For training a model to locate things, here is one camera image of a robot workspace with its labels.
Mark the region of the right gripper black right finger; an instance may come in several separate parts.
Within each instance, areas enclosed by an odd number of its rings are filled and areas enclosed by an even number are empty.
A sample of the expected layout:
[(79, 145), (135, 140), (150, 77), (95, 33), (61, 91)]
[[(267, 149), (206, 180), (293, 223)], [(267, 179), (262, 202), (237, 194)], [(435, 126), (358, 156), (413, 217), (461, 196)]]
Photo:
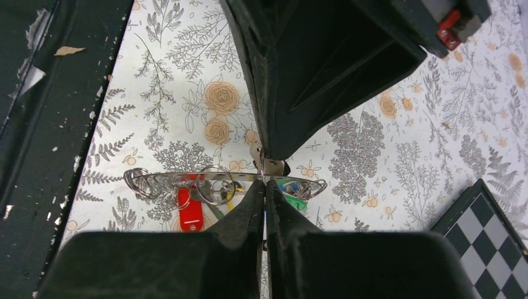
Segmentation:
[(454, 247), (434, 232), (327, 232), (266, 184), (271, 298), (473, 298)]

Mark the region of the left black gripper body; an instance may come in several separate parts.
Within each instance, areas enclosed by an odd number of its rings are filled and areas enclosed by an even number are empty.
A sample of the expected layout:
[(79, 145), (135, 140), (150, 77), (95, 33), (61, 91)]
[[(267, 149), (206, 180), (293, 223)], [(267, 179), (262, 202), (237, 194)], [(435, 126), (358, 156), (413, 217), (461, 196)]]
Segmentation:
[(392, 8), (412, 38), (438, 58), (467, 42), (491, 16), (486, 0), (392, 1)]

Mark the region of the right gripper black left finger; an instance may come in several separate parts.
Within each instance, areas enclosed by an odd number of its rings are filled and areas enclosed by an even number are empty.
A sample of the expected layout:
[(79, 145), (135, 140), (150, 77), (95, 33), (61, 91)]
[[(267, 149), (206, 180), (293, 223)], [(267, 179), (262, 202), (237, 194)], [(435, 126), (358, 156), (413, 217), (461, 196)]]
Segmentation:
[(203, 232), (86, 232), (68, 241), (39, 298), (258, 298), (264, 185)]

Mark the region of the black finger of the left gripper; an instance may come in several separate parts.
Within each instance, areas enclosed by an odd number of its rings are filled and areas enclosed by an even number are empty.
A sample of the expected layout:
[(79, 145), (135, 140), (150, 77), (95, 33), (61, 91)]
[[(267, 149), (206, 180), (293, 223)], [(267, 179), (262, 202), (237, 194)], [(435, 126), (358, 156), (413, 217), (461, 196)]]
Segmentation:
[(289, 158), (320, 128), (408, 77), (427, 54), (389, 1), (222, 1), (264, 155)]

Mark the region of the red key tag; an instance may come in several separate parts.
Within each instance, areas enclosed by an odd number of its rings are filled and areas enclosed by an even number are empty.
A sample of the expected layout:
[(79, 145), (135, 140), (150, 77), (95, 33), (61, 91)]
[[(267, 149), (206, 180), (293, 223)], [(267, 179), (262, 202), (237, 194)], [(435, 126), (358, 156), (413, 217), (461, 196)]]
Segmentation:
[(180, 228), (184, 232), (197, 232), (204, 228), (202, 202), (199, 197), (193, 195), (197, 191), (195, 185), (197, 177), (197, 174), (187, 174), (182, 177), (180, 180), (182, 184), (176, 193)]

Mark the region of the small blue key tag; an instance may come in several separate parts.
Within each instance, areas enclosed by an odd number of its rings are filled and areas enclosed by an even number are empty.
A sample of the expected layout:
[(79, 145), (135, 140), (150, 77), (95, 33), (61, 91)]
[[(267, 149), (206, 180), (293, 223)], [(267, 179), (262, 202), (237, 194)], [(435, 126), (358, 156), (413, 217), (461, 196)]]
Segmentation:
[(287, 194), (295, 195), (299, 192), (298, 183), (296, 182), (289, 182), (287, 184), (281, 184), (279, 185), (282, 192), (285, 192)]

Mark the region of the large grey metal keyring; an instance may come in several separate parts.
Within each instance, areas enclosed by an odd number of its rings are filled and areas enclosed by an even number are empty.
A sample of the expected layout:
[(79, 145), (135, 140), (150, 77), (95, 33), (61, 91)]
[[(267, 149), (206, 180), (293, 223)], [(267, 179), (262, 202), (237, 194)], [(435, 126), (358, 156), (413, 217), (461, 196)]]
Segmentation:
[(147, 169), (134, 168), (124, 172), (123, 179), (126, 185), (143, 199), (160, 199), (176, 195), (181, 186), (181, 178), (187, 174), (197, 174), (195, 185), (196, 195), (202, 202), (211, 205), (226, 205), (234, 197), (245, 194), (254, 181), (275, 181), (279, 187), (289, 182), (298, 183), (299, 192), (295, 196), (302, 201), (308, 201), (327, 188), (328, 184), (323, 179), (310, 180), (291, 176), (272, 176), (266, 174), (261, 177), (257, 173), (234, 173), (223, 166), (212, 165), (199, 172), (166, 172), (148, 173)]

